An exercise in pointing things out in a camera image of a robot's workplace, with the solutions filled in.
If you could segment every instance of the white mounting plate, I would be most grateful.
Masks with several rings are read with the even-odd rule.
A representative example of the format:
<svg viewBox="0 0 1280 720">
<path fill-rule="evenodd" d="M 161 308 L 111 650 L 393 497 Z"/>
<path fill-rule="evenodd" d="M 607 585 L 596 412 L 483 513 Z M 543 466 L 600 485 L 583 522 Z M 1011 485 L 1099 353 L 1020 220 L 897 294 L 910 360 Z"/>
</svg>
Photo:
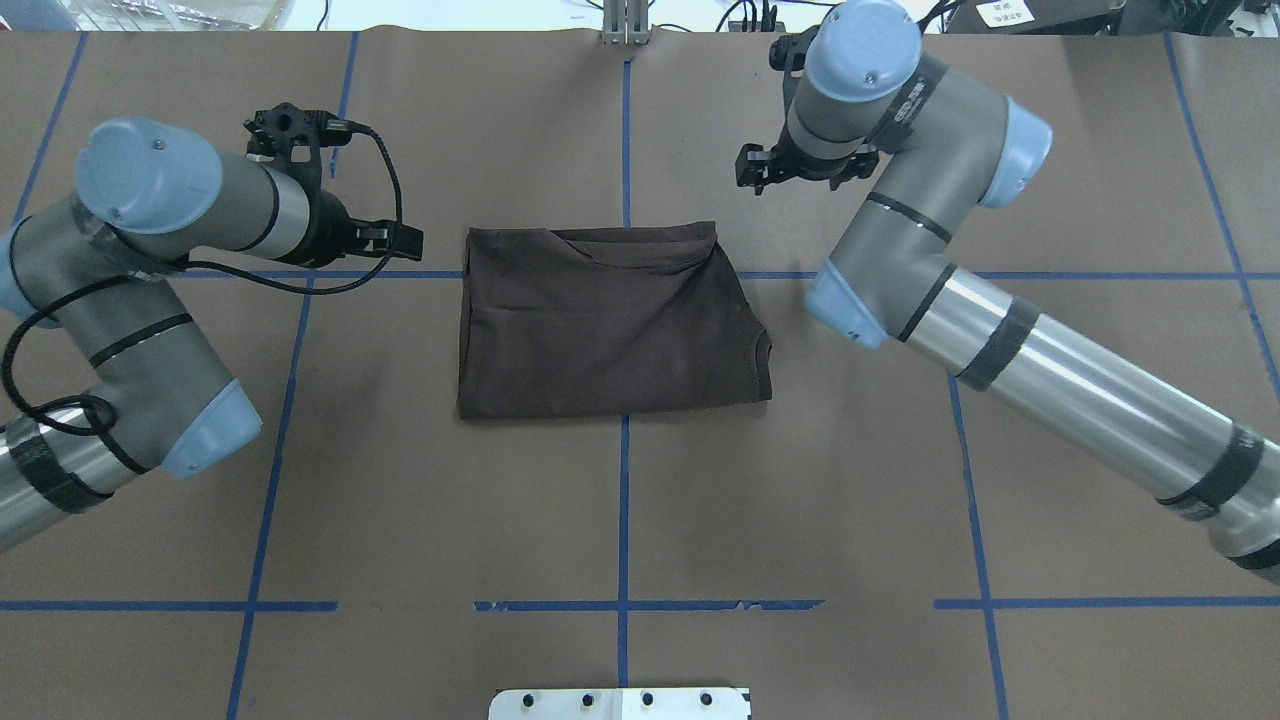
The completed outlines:
<svg viewBox="0 0 1280 720">
<path fill-rule="evenodd" d="M 749 698 L 740 688 L 503 691 L 489 703 L 489 720 L 750 720 Z"/>
</svg>

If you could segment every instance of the blue cap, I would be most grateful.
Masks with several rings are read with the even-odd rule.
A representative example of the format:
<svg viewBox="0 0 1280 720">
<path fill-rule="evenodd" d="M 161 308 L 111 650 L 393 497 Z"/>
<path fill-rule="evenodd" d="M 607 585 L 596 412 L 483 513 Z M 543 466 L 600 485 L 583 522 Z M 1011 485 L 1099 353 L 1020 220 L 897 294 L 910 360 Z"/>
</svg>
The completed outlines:
<svg viewBox="0 0 1280 720">
<path fill-rule="evenodd" d="M 19 320 L 36 314 L 36 306 L 27 300 L 27 295 L 18 287 L 18 278 L 13 274 L 13 236 L 22 227 L 22 223 L 9 228 L 9 232 L 0 234 L 0 307 L 13 313 Z M 56 328 L 58 320 L 45 318 L 36 323 L 41 328 Z"/>
<path fill-rule="evenodd" d="M 186 480 L 244 447 L 261 429 L 262 418 L 239 380 L 232 380 L 196 415 L 160 466 Z"/>
<path fill-rule="evenodd" d="M 76 190 L 91 213 L 125 232 L 182 229 L 214 205 L 223 161 L 204 137 L 146 118 L 115 118 L 76 158 Z"/>
<path fill-rule="evenodd" d="M 849 281 L 840 274 L 836 265 L 827 260 L 814 278 L 813 286 L 804 296 L 804 306 L 809 314 L 827 327 L 849 340 L 876 350 L 888 340 L 888 333 L 867 309 L 861 297 L 849 287 Z"/>
<path fill-rule="evenodd" d="M 818 91 L 869 102 L 902 87 L 920 63 L 920 28 L 893 0 L 850 0 L 832 10 L 804 61 Z"/>
<path fill-rule="evenodd" d="M 1048 149 L 1053 146 L 1053 128 L 1029 110 L 1005 96 L 1009 102 L 1009 120 L 1005 128 L 1005 149 L 1000 152 L 996 176 L 991 187 L 979 200 L 987 208 L 1004 208 L 1036 177 Z"/>
</svg>

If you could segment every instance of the folded shirt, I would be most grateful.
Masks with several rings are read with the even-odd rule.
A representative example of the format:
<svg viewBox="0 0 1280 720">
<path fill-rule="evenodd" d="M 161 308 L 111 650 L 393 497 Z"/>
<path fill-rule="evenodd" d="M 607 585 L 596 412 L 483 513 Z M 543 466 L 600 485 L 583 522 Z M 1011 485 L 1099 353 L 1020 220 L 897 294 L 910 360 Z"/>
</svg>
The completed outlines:
<svg viewBox="0 0 1280 720">
<path fill-rule="evenodd" d="M 716 224 L 476 229 L 462 281 L 463 420 L 772 397 L 772 341 Z"/>
</svg>

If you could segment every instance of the white surface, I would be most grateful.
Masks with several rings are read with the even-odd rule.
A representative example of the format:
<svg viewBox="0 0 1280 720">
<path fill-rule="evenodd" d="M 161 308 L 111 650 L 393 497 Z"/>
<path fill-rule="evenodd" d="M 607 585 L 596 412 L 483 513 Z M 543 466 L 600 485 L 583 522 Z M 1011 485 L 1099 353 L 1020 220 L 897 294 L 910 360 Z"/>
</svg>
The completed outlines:
<svg viewBox="0 0 1280 720">
<path fill-rule="evenodd" d="M 737 688 L 616 688 L 575 691 L 503 691 L 489 703 L 489 720 L 750 720 L 750 691 Z M 653 696 L 644 705 L 644 696 Z M 712 696 L 710 705 L 701 694 Z M 526 694 L 534 705 L 525 707 Z M 582 696 L 591 694 L 590 707 Z"/>
<path fill-rule="evenodd" d="M 987 27 L 1009 27 L 1029 23 L 1036 19 L 1030 8 L 1023 0 L 997 0 L 983 3 L 974 8 Z"/>
<path fill-rule="evenodd" d="M 899 0 L 913 18 L 924 17 L 933 0 Z M 698 32 L 716 28 L 732 0 L 657 0 L 649 8 L 653 24 L 676 23 Z M 788 32 L 817 24 L 828 8 L 780 3 L 778 20 Z M 741 19 L 741 9 L 731 19 Z M 315 29 L 324 0 L 294 0 L 280 29 Z M 562 29 L 599 28 L 600 10 L 582 0 L 330 0 L 325 29 L 365 29 L 394 24 L 413 29 Z"/>
</svg>

